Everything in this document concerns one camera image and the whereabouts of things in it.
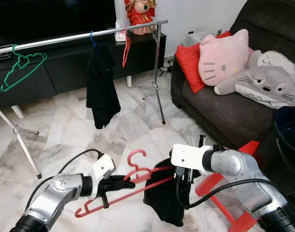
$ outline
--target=tv stand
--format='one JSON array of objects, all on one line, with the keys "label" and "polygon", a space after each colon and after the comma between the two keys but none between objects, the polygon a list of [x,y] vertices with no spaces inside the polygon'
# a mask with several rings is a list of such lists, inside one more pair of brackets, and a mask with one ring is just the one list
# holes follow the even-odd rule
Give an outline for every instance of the tv stand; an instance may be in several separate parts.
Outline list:
[{"label": "tv stand", "polygon": [[[128,77],[127,83],[128,86],[131,86],[131,77],[129,76],[154,69],[155,41],[151,34],[134,35],[129,33],[129,37],[132,43],[125,68],[122,67],[125,42],[116,42],[114,35],[111,35],[108,39],[98,41],[98,44],[108,47],[116,63],[113,67],[113,78]],[[161,34],[159,67],[163,66],[165,45],[166,35]],[[0,90],[0,108],[26,104],[85,87],[87,84],[86,67],[92,49],[93,44],[89,40],[63,47],[39,47],[37,51],[46,53],[47,60],[17,86],[5,93]],[[17,57],[13,56],[0,63],[0,87],[16,61]],[[23,70],[15,70],[8,79],[8,83],[11,84],[11,82],[21,79],[38,62],[32,62]]]}]

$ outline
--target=gray sofa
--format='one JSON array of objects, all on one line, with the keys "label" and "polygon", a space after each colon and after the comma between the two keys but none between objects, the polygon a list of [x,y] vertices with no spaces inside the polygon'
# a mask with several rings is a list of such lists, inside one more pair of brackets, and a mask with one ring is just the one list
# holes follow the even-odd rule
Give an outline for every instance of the gray sofa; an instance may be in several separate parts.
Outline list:
[{"label": "gray sofa", "polygon": [[[295,63],[295,0],[248,0],[230,32],[249,31],[249,46],[273,50]],[[239,148],[260,141],[270,130],[273,109],[237,93],[218,96],[206,86],[193,94],[175,59],[171,79],[172,102],[189,112],[220,144]]]}]

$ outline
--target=television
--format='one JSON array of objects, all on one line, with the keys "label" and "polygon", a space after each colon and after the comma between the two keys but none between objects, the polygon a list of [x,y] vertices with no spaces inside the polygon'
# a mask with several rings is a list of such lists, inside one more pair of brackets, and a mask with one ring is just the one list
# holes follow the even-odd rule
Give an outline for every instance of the television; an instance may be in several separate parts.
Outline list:
[{"label": "television", "polygon": [[0,47],[115,27],[114,0],[0,0]]}]

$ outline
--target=red pillow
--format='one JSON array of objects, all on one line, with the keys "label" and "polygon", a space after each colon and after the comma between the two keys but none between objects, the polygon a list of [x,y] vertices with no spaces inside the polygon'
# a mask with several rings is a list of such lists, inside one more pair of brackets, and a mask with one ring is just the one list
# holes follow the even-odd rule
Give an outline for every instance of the red pillow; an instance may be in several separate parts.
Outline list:
[{"label": "red pillow", "polygon": [[[216,36],[216,38],[223,38],[231,36],[229,31],[224,32]],[[206,86],[199,75],[198,63],[199,63],[199,45],[195,44],[190,47],[178,46],[176,52],[176,58],[186,76],[187,81],[190,83],[193,93],[197,93],[204,86]]]}]

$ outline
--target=clothes hanger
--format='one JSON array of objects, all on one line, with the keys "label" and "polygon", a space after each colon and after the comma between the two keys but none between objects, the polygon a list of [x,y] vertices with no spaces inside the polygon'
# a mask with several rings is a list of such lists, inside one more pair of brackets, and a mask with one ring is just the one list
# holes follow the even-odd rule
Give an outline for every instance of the clothes hanger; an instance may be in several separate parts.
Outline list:
[{"label": "clothes hanger", "polygon": [[93,42],[95,50],[98,51],[97,42],[94,40],[94,38],[93,38],[93,36],[92,36],[92,33],[94,33],[93,30],[90,31],[89,38],[90,38],[90,40]]},{"label": "clothes hanger", "polygon": [[[124,180],[127,180],[131,175],[133,175],[133,174],[135,174],[137,172],[147,171],[148,173],[145,174],[145,175],[142,175],[142,176],[139,176],[138,174],[136,174],[136,177],[131,180],[135,184],[138,184],[140,182],[143,182],[143,181],[146,181],[146,180],[151,179],[151,175],[154,172],[159,172],[159,171],[169,170],[169,169],[173,169],[174,168],[174,166],[166,166],[166,167],[154,168],[154,169],[149,169],[149,168],[144,168],[144,167],[140,168],[138,164],[135,164],[135,163],[132,163],[131,162],[131,159],[132,159],[133,155],[136,154],[136,153],[142,153],[144,157],[147,155],[146,152],[144,150],[142,150],[142,149],[134,150],[133,152],[131,152],[129,154],[129,156],[127,157],[127,163],[128,163],[129,166],[134,167],[135,169],[133,171],[131,171],[130,173],[128,173],[124,177]],[[142,192],[144,190],[147,190],[147,189],[151,189],[153,187],[156,187],[158,185],[161,185],[161,184],[163,184],[163,183],[165,183],[167,181],[170,181],[172,179],[173,179],[173,176],[167,177],[167,178],[165,178],[163,180],[160,180],[160,181],[157,181],[157,182],[155,182],[153,184],[147,185],[144,188],[138,189],[138,190],[136,190],[136,191],[134,191],[132,193],[126,194],[125,196],[119,197],[119,198],[117,198],[117,199],[115,199],[113,201],[110,201],[110,202],[107,202],[107,199],[106,199],[106,204],[100,205],[100,206],[98,206],[96,208],[93,208],[93,209],[89,209],[89,204],[91,204],[95,199],[94,200],[89,200],[89,201],[85,202],[85,204],[84,204],[85,212],[81,213],[82,209],[79,208],[74,213],[74,216],[76,218],[82,218],[82,217],[84,217],[86,215],[89,215],[91,213],[94,213],[94,212],[96,212],[96,211],[98,211],[100,209],[108,208],[109,205],[111,205],[111,204],[114,204],[116,202],[122,201],[122,200],[124,200],[126,198],[129,198],[129,197],[131,197],[131,196],[133,196],[133,195],[135,195],[137,193],[140,193],[140,192]]]},{"label": "clothes hanger", "polygon": [[125,68],[127,57],[128,57],[128,52],[129,52],[130,44],[131,44],[131,40],[127,35],[126,27],[125,27],[124,31],[125,31],[125,35],[126,35],[126,44],[125,44],[125,49],[124,49],[124,54],[123,54],[123,68]]},{"label": "clothes hanger", "polygon": [[[31,74],[33,74],[39,67],[40,65],[42,65],[42,63],[46,60],[47,55],[45,53],[35,53],[35,54],[29,54],[27,56],[21,55],[19,53],[16,53],[14,51],[14,48],[17,46],[17,44],[14,44],[12,46],[12,52],[14,55],[18,56],[18,61],[14,64],[14,66],[12,66],[11,71],[8,72],[8,74],[6,75],[6,77],[4,78],[3,82],[4,84],[7,86],[7,88],[5,89],[4,86],[2,85],[0,87],[2,92],[7,92],[8,90],[10,90],[11,88],[13,88],[14,86],[16,86],[17,84],[19,84],[20,82],[22,82],[23,80],[25,80],[27,77],[29,77]],[[19,69],[24,69],[27,65],[30,64],[30,58],[36,57],[36,56],[41,56],[42,60],[40,61],[40,63],[33,68],[33,70],[31,70],[27,75],[25,75],[23,78],[21,78],[20,80],[16,81],[14,84],[9,85],[8,84],[8,78],[9,76],[14,72],[15,68],[19,68]],[[23,65],[21,65],[21,62],[23,59],[26,59],[27,62]]]}]

